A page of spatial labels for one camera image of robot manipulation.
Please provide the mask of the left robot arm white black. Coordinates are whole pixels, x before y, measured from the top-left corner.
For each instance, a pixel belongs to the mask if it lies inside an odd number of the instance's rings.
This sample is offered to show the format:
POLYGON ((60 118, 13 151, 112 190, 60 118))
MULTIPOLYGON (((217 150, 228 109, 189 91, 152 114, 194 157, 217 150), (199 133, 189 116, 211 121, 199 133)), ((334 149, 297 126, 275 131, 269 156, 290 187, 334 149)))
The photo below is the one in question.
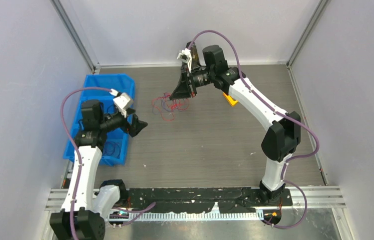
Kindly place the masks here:
POLYGON ((138 135, 148 123, 139 120, 133 109, 132 120, 117 112, 104 113, 97 99, 81 104, 81 129, 72 139, 74 169, 68 193, 59 212, 51 214, 50 226, 59 240, 102 240, 105 220, 111 209, 124 206, 128 193, 122 180, 107 180, 94 195, 97 168, 102 158, 107 134, 122 129, 131 137, 138 135))

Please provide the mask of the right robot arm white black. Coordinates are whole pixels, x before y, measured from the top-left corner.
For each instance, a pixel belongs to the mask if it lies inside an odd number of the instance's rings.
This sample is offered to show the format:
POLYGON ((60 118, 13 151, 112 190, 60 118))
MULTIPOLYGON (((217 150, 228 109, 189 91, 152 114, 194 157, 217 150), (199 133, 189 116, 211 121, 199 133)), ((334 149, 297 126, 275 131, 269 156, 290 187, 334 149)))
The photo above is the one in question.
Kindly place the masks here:
POLYGON ((262 95, 238 67, 228 66, 221 47, 210 45, 203 49, 205 64, 201 65, 195 44, 181 50, 181 75, 171 100, 193 98, 197 88, 213 84, 225 95, 242 104, 263 126, 266 134, 261 148, 267 157, 265 173, 259 183, 259 195, 266 205, 280 199, 286 183, 282 174, 286 163, 301 141, 300 115, 286 112, 262 95))

